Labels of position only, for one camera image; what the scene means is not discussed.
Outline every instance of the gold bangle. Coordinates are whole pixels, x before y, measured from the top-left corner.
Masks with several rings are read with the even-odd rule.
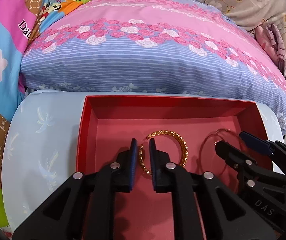
[[[149,134],[146,139],[150,139],[156,135],[169,135],[169,136],[173,136],[178,142],[179,142],[179,145],[181,147],[181,150],[182,150],[182,156],[181,156],[181,161],[180,161],[180,166],[184,167],[185,164],[186,164],[186,161],[187,161],[187,156],[188,156],[188,148],[187,148],[187,145],[186,145],[186,142],[183,140],[183,137],[180,136],[178,133],[176,132],[173,132],[173,131],[157,131],[157,132],[154,132],[154,133],[151,133]],[[138,152],[138,160],[139,160],[139,163],[140,163],[140,166],[142,167],[142,169],[146,172],[146,174],[152,176],[152,172],[149,171],[145,165],[144,165],[144,162],[143,162],[143,145],[140,146],[140,150]]]

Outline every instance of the metal rivet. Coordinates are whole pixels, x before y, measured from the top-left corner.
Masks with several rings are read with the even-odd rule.
[[[168,169],[172,170],[176,167],[175,163],[166,163],[165,167],[167,167]]]
[[[76,172],[73,174],[74,179],[81,179],[83,177],[83,173],[81,172]]]
[[[110,164],[110,167],[111,167],[112,169],[118,169],[120,166],[121,166],[121,164],[119,164],[119,163],[111,163],[111,164]]]
[[[255,186],[255,182],[250,179],[250,180],[247,181],[247,185],[248,185],[249,187],[254,187],[254,186]]]
[[[204,172],[203,176],[206,179],[213,179],[214,178],[214,174],[212,172],[210,172],[210,171]]]

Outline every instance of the folded pink cloth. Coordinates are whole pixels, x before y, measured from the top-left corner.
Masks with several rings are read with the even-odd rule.
[[[286,74],[285,46],[279,29],[275,24],[269,24],[263,29],[261,26],[255,28],[255,38],[264,51],[269,55],[274,64]]]

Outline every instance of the triangular cutout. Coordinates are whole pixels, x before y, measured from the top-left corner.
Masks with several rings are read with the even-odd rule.
[[[64,207],[70,195],[70,188],[65,189],[52,203],[44,210],[44,215],[54,220],[60,220]]]
[[[263,188],[263,191],[281,202],[282,204],[285,204],[285,196],[283,192],[275,191],[269,188]]]
[[[225,191],[223,191],[221,188],[217,188],[216,193],[220,199],[226,219],[228,221],[233,221],[245,215],[245,210],[235,203],[233,199],[231,199],[230,196],[225,193]]]

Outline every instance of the red tray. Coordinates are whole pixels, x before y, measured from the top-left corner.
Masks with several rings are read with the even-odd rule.
[[[147,135],[158,130],[172,130],[187,142],[189,156],[186,170],[201,174],[212,171],[233,191],[237,190],[236,172],[225,165],[214,150],[219,138],[206,141],[207,135],[226,128],[236,133],[247,131],[267,139],[264,124],[255,102],[167,96],[87,96],[78,135],[76,170],[97,172],[128,150],[131,139],[143,144],[149,156]],[[235,147],[237,138],[224,134]],[[181,157],[179,144],[169,136],[157,136],[158,150],[169,153],[171,161]],[[272,170],[272,162],[248,151],[258,165]],[[144,161],[149,168],[149,158]],[[115,200],[114,238],[116,240],[174,239],[172,199],[170,193],[156,194],[151,177],[136,167],[133,191],[117,193]]]

